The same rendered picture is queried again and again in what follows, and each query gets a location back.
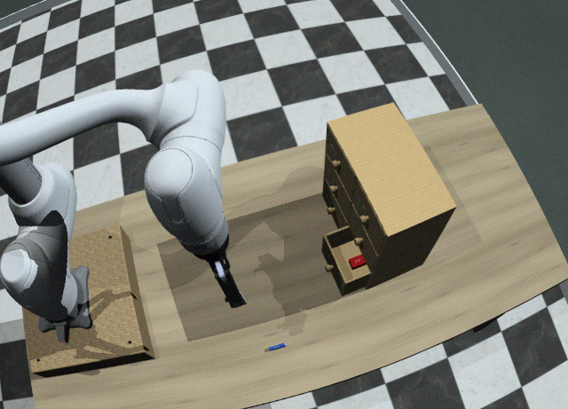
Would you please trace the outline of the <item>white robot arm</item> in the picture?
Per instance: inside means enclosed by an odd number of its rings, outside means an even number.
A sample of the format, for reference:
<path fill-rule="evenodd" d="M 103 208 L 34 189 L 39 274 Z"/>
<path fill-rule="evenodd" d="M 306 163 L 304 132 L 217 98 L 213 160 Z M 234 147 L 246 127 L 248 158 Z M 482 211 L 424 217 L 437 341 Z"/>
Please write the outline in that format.
<path fill-rule="evenodd" d="M 139 128 L 159 150 L 146 166 L 147 201 L 187 251 L 214 252 L 228 234 L 221 182 L 225 95 L 209 72 L 192 69 L 152 90 L 104 91 L 17 122 L 0 121 L 0 187 L 19 226 L 17 240 L 2 253 L 0 278 L 19 305 L 40 316 L 39 330 L 56 329 L 63 344 L 69 328 L 92 327 L 90 270 L 69 263 L 75 180 L 63 165 L 34 165 L 28 157 L 112 122 Z"/>

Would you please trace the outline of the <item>red nine-volt battery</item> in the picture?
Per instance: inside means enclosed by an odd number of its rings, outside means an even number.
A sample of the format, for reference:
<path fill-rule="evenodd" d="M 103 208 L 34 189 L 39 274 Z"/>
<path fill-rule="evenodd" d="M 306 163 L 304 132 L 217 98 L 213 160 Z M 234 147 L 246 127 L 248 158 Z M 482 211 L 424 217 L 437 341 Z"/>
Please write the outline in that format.
<path fill-rule="evenodd" d="M 359 268 L 363 265 L 366 265 L 366 261 L 365 261 L 363 255 L 359 255 L 359 256 L 355 256 L 355 257 L 349 259 L 349 264 L 351 266 L 351 269 L 354 270 L 354 269 L 357 269 L 357 268 Z"/>

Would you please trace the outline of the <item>brown wooden drawer front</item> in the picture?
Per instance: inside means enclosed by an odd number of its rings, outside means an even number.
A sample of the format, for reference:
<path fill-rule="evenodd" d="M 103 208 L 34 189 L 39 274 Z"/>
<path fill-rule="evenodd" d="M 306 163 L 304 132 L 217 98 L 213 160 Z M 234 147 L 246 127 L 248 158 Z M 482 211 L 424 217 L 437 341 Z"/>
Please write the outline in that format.
<path fill-rule="evenodd" d="M 342 296 L 367 286 L 371 275 L 367 265 L 352 270 L 349 264 L 349 259 L 362 255 L 349 225 L 323 235 L 322 253 L 327 261 L 326 271 L 333 269 L 331 273 Z"/>
<path fill-rule="evenodd" d="M 336 169 L 347 193 L 351 198 L 355 182 L 355 174 L 329 127 L 327 132 L 327 154 L 331 160 L 332 168 Z"/>
<path fill-rule="evenodd" d="M 345 220 L 345 217 L 343 215 L 342 210 L 340 209 L 335 196 L 333 194 L 331 194 L 331 192 L 329 191 L 329 185 L 327 183 L 327 180 L 325 179 L 325 186 L 324 186 L 324 199 L 327 203 L 327 212 L 329 215 L 332 214 L 333 218 L 335 219 L 335 223 L 338 227 L 338 229 L 347 226 L 347 222 Z"/>
<path fill-rule="evenodd" d="M 355 243 L 356 246 L 359 246 L 363 256 L 365 257 L 367 265 L 368 265 L 370 271 L 372 272 L 374 267 L 375 267 L 375 263 L 376 263 L 378 255 L 375 252 L 375 249 L 374 249 L 374 247 L 371 243 L 371 240 L 369 239 L 369 237 L 367 235 L 367 232 L 366 232 L 363 224 L 360 223 L 359 216 L 358 216 L 353 205 L 352 205 L 352 208 L 351 208 L 351 216 L 350 216 L 349 226 L 350 226 L 351 231 L 352 231 L 352 233 L 355 237 L 354 243 Z"/>
<path fill-rule="evenodd" d="M 345 191 L 343 184 L 339 178 L 339 176 L 337 175 L 335 169 L 332 168 L 331 166 L 331 160 L 328 158 L 326 159 L 326 173 L 325 173 L 325 177 L 329 183 L 329 191 L 331 192 L 331 194 L 333 193 L 337 199 L 337 202 L 346 218 L 346 220 L 348 221 L 348 216 L 349 216 L 349 212 L 350 212 L 350 207 L 351 207 L 351 199 L 348 195 L 348 193 Z"/>
<path fill-rule="evenodd" d="M 379 255 L 386 234 L 368 200 L 358 179 L 356 183 L 353 204 L 359 214 L 359 221 L 367 230 L 377 254 Z M 363 216 L 364 215 L 364 216 Z"/>

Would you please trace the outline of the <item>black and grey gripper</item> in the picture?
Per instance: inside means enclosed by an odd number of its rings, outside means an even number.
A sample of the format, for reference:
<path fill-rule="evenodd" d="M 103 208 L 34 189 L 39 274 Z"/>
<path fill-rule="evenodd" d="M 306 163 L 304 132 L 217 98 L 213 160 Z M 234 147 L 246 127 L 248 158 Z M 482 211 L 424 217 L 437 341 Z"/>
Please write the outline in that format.
<path fill-rule="evenodd" d="M 235 307 L 237 308 L 238 306 L 240 307 L 242 305 L 247 304 L 247 302 L 243 297 L 243 295 L 241 294 L 241 292 L 239 292 L 233 280 L 233 276 L 229 270 L 230 264 L 227 260 L 225 252 L 228 247 L 228 244 L 229 244 L 229 234 L 227 234 L 226 240 L 220 249 L 211 252 L 209 254 L 206 254 L 204 256 L 199 256 L 196 254 L 194 255 L 202 260 L 206 260 L 209 263 L 211 270 L 213 271 L 213 273 L 215 273 L 215 279 L 217 279 L 217 282 L 219 283 L 220 287 L 222 288 L 226 296 L 225 302 L 226 303 L 229 302 L 232 308 Z"/>

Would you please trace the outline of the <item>small wooden chest of drawers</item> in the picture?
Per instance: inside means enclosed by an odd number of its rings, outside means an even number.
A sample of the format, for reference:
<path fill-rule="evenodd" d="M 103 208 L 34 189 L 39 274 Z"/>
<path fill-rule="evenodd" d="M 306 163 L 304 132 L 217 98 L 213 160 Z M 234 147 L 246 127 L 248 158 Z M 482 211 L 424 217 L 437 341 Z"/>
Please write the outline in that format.
<path fill-rule="evenodd" d="M 423 265 L 456 205 L 394 103 L 328 121 L 328 127 L 355 174 L 347 226 L 358 179 L 386 234 L 379 255 L 375 250 L 368 290 Z"/>

